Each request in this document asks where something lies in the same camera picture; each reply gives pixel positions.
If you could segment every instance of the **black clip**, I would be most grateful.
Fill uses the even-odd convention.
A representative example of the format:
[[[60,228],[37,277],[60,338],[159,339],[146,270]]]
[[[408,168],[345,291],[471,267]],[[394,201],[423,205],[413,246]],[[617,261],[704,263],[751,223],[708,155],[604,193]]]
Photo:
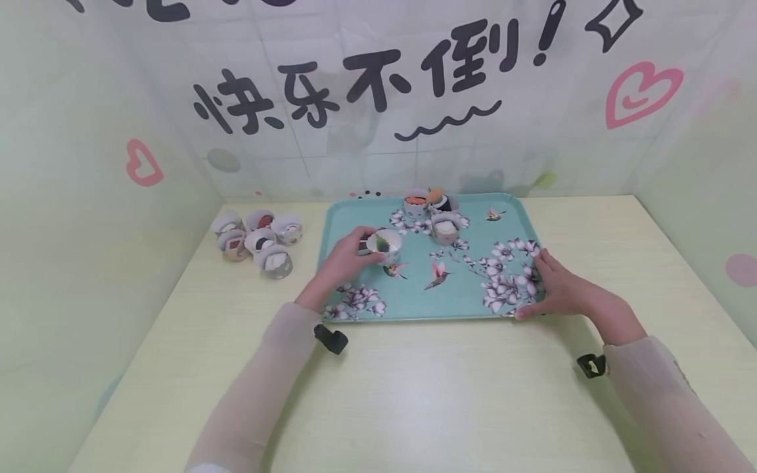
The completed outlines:
[[[318,324],[314,328],[313,332],[316,334],[316,338],[323,344],[324,347],[333,354],[340,354],[344,347],[350,342],[347,335],[341,333],[339,330],[330,331],[323,324]]]
[[[592,353],[583,355],[577,360],[578,366],[584,372],[587,378],[599,378],[607,371],[607,359],[604,355],[597,356]]]

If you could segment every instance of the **pink heart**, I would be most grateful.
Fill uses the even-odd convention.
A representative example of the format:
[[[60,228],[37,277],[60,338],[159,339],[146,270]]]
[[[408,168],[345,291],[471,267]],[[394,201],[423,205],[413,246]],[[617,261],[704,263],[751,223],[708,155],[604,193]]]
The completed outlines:
[[[142,160],[139,158],[137,151],[145,157],[150,166],[152,166],[152,173],[147,176],[138,176],[137,170],[142,167]],[[129,162],[126,163],[126,173],[132,181],[143,187],[151,187],[163,180],[163,170],[157,165],[157,161],[153,157],[147,145],[138,139],[134,138],[126,143],[126,153],[129,155]]]
[[[646,107],[636,113],[619,119],[617,118],[617,114],[615,113],[615,107],[618,102],[618,92],[620,92],[620,88],[623,85],[623,82],[625,82],[628,77],[631,77],[635,73],[643,74],[641,85],[639,86],[639,92],[645,92],[649,87],[652,87],[656,83],[663,80],[669,80],[670,86],[668,87],[668,91],[662,97],[660,97],[657,101],[649,104],[648,98],[641,98],[638,101],[632,101],[631,97],[626,95],[625,97],[623,97],[623,108],[633,109],[641,107],[645,104]],[[664,107],[671,98],[673,98],[673,95],[675,95],[675,92],[677,92],[681,87],[681,83],[683,81],[684,72],[680,69],[665,69],[655,74],[655,65],[649,61],[643,61],[639,64],[634,64],[633,66],[629,67],[628,69],[623,71],[620,76],[618,76],[618,79],[615,79],[615,82],[613,82],[612,86],[610,87],[610,92],[607,94],[607,103],[605,105],[605,119],[607,121],[607,129],[618,128],[619,126],[627,125],[631,122],[635,122],[636,120],[644,118],[647,115],[655,113],[657,110]]]

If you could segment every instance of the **light green wall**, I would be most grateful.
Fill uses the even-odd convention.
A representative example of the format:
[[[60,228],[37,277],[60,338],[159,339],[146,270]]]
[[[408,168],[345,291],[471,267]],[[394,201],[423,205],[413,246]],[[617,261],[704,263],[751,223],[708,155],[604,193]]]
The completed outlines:
[[[0,2],[2,471],[67,469],[221,203],[69,11]]]
[[[757,76],[694,120],[638,197],[741,330],[757,345],[757,288],[731,281],[734,254],[757,257]]]

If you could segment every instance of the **tray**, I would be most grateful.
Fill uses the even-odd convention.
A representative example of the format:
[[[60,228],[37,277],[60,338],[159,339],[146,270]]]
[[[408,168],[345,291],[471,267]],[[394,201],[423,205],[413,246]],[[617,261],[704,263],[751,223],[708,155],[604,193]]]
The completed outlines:
[[[456,198],[463,228],[447,247],[431,237],[431,216],[407,216],[401,198],[334,203],[326,213],[319,267],[337,240],[360,225],[402,233],[398,264],[405,266],[397,271],[380,265],[365,268],[337,288],[323,318],[356,322],[507,317],[542,300],[544,292],[533,268],[540,242],[522,203],[510,194]]]

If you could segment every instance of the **table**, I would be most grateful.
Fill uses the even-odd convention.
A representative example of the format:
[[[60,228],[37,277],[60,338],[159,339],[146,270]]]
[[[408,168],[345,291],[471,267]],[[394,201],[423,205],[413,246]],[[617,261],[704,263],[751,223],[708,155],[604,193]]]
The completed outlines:
[[[757,463],[757,351],[632,196],[524,199],[546,247],[628,300],[678,358],[702,401]],[[226,205],[243,217],[260,205]],[[314,274],[327,204],[296,213],[293,273],[197,249],[73,473],[181,471],[206,418],[279,306]],[[270,471],[656,471],[606,377],[575,359],[601,351],[581,317],[340,325],[321,346],[266,454]]]

